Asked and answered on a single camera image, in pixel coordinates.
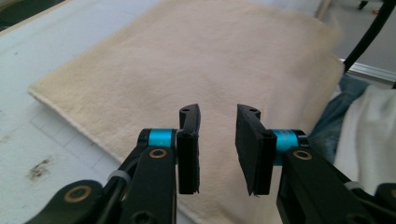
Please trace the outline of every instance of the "blue ring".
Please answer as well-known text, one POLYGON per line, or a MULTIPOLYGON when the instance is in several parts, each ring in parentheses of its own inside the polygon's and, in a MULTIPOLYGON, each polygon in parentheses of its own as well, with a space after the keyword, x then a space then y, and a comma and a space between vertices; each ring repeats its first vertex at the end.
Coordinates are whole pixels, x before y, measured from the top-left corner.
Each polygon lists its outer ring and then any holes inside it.
POLYGON ((148 137, 149 147, 171 147, 172 129, 152 129, 148 137))

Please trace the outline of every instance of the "black metal bracket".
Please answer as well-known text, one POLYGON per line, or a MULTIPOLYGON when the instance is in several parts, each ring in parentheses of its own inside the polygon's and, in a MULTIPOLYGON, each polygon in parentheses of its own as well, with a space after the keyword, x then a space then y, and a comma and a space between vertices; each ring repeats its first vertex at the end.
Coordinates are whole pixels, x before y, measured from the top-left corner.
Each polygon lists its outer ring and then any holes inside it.
POLYGON ((181 108, 179 120, 180 130, 142 130, 104 188, 92 180, 70 184, 27 223, 175 223, 177 161, 179 192, 199 190, 199 106, 181 108))

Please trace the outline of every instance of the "white fabric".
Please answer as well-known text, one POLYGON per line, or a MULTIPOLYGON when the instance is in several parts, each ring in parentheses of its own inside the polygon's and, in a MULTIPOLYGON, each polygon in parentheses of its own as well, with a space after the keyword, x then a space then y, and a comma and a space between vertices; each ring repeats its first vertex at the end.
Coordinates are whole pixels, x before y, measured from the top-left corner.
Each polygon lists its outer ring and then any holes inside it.
POLYGON ((396 183, 396 90, 369 86, 344 118, 334 165, 364 189, 396 183))
POLYGON ((200 194, 178 206, 198 223, 279 222, 272 194, 248 197, 234 146, 236 105, 268 128, 309 133, 343 72, 338 32, 311 17, 243 0, 163 1, 30 88, 120 161, 143 128, 177 128, 199 104, 200 194))

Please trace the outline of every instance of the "white table surface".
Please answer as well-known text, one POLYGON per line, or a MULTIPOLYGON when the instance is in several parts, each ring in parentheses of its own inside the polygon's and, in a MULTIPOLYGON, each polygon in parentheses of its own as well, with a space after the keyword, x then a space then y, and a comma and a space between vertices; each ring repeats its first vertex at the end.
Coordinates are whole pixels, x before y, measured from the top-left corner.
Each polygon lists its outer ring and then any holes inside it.
MULTIPOLYGON (((23 223, 80 179, 106 183, 120 163, 27 93, 159 0, 69 0, 0 33, 0 224, 23 223)), ((319 2, 265 1, 314 15, 319 2)), ((177 212, 177 223, 191 223, 177 212)))

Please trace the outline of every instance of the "white cloth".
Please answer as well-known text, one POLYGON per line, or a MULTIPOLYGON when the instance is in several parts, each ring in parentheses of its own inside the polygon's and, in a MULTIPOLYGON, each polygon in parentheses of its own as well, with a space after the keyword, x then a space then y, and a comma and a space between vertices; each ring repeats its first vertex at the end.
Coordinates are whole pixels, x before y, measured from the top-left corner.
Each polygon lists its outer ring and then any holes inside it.
POLYGON ((334 165, 371 194, 379 184, 396 183, 396 90, 369 86, 352 103, 334 165))

